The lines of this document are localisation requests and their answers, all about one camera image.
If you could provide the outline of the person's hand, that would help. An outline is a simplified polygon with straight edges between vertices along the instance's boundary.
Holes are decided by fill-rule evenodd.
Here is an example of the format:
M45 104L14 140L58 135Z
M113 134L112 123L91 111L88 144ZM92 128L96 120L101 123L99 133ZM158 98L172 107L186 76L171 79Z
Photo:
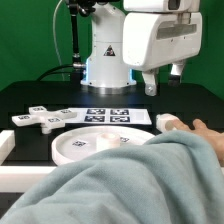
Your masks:
M195 119L193 121L193 129L190 129L188 125L179 119L168 121L165 128L167 130L176 129L187 131L202 137L213 147L220 165L224 167L224 133L209 129L200 119Z

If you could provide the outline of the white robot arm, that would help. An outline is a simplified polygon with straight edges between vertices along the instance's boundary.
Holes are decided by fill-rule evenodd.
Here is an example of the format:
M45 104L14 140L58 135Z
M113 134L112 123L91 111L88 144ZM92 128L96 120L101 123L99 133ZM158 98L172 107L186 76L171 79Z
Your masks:
M122 94L136 85L140 71L145 93L157 94L159 68L172 66L168 84L177 86L186 60L201 48L200 0L90 0L92 53L83 87L99 94Z

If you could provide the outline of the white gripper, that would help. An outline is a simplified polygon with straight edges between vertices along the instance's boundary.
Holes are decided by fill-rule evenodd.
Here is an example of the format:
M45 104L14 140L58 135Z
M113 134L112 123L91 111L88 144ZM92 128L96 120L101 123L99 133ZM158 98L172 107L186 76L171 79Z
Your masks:
M145 94L157 94L158 68L170 63L170 86L179 86L187 59L201 48L202 16L129 13L123 28L123 60L132 69L145 71Z

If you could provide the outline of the teal sleeved forearm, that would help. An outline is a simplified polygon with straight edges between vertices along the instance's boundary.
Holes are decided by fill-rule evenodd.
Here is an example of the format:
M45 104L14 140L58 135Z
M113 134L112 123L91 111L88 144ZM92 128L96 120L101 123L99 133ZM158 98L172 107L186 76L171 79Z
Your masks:
M57 167L0 224L224 224L214 149L184 131Z

